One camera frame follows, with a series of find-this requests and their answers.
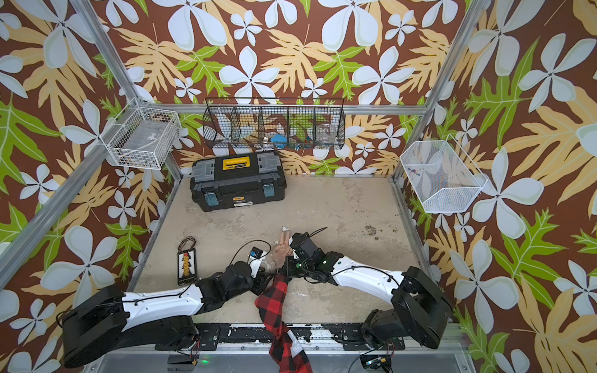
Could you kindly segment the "red plaid sleeved forearm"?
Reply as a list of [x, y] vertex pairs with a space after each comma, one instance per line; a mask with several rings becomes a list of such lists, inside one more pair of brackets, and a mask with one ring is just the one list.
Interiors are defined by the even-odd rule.
[[312, 372], [312, 366], [296, 335], [282, 320], [290, 278], [277, 274], [270, 286], [255, 301], [265, 329], [272, 335], [270, 356], [279, 371]]

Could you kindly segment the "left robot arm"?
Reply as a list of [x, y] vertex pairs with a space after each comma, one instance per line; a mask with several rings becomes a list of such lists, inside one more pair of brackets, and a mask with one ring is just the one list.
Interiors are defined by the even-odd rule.
[[123, 292], [111, 285], [62, 318], [65, 368], [80, 368], [111, 351], [154, 344], [174, 351], [198, 337], [194, 315], [222, 308], [246, 292], [259, 295], [273, 278], [246, 262], [169, 291]]

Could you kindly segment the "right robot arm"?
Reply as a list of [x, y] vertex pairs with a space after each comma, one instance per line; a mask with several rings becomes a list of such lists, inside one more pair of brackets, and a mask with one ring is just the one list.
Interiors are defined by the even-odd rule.
[[362, 323], [365, 344], [377, 348], [410, 337], [424, 348], [439, 348], [454, 302], [423, 270], [383, 270], [338, 252], [325, 253], [309, 233], [295, 233], [290, 247], [293, 256], [283, 267], [287, 276], [304, 278], [311, 284], [356, 289], [391, 304], [391, 309], [371, 311]]

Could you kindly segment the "mannequin hand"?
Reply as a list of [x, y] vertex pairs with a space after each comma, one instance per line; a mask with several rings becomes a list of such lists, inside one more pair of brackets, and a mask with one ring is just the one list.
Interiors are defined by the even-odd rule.
[[283, 228], [280, 239], [278, 240], [278, 244], [275, 248], [273, 248], [271, 253], [270, 272], [274, 272], [283, 268], [286, 258], [293, 255], [292, 247], [290, 246], [291, 237], [292, 233], [290, 230]]

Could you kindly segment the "black toolbox yellow label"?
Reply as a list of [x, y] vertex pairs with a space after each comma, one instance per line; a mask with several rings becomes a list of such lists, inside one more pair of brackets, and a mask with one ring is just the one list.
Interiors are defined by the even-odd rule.
[[190, 179], [191, 200], [204, 212], [284, 200], [287, 188], [275, 151], [199, 160]]

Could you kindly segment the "white mesh basket right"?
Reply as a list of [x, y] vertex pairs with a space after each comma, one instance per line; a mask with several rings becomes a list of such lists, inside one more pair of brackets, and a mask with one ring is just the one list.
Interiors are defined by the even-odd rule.
[[488, 183], [488, 177], [452, 135], [446, 140], [415, 141], [400, 161], [429, 214], [468, 211]]

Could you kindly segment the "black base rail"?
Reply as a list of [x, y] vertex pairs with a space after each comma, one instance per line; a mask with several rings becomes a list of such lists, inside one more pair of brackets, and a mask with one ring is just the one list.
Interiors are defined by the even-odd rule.
[[[195, 323], [195, 340], [200, 351], [225, 348], [269, 348], [274, 334], [262, 324]], [[365, 323], [306, 323], [287, 325], [289, 339], [308, 351], [365, 351], [387, 348], [390, 352], [405, 348], [404, 337], [377, 336]]]

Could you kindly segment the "beaded keychain tag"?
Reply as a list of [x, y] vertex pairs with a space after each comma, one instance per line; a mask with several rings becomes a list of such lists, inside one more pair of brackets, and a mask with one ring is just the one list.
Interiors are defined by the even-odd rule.
[[185, 237], [177, 248], [177, 284], [179, 286], [194, 283], [197, 280], [197, 261], [193, 236]]

